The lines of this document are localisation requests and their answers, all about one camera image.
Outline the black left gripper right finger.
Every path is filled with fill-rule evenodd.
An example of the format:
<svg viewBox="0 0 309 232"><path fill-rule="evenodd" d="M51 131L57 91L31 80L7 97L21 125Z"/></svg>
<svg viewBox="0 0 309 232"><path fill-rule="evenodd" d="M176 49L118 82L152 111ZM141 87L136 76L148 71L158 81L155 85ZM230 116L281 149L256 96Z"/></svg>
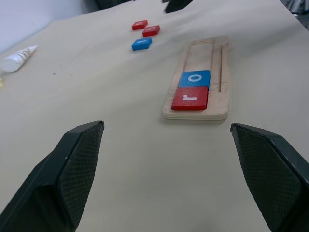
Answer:
<svg viewBox="0 0 309 232"><path fill-rule="evenodd" d="M246 184L272 232L309 230L309 164L282 136L233 123Z"/></svg>

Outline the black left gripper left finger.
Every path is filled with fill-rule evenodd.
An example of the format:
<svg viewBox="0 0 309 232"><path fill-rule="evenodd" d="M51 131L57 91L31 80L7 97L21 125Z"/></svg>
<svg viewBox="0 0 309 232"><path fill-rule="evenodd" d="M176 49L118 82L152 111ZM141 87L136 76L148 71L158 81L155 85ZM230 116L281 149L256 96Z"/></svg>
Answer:
<svg viewBox="0 0 309 232"><path fill-rule="evenodd" d="M92 188L103 121L66 132L0 215L2 232L74 232Z"/></svg>

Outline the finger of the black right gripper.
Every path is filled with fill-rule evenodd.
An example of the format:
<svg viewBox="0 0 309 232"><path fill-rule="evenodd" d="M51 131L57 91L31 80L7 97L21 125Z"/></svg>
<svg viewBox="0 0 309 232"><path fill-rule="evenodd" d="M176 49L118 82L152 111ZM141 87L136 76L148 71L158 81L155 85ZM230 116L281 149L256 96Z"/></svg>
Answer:
<svg viewBox="0 0 309 232"><path fill-rule="evenodd" d="M193 0L164 0L164 3L168 3L165 7L165 13L172 13L179 11L188 6Z"/></svg>

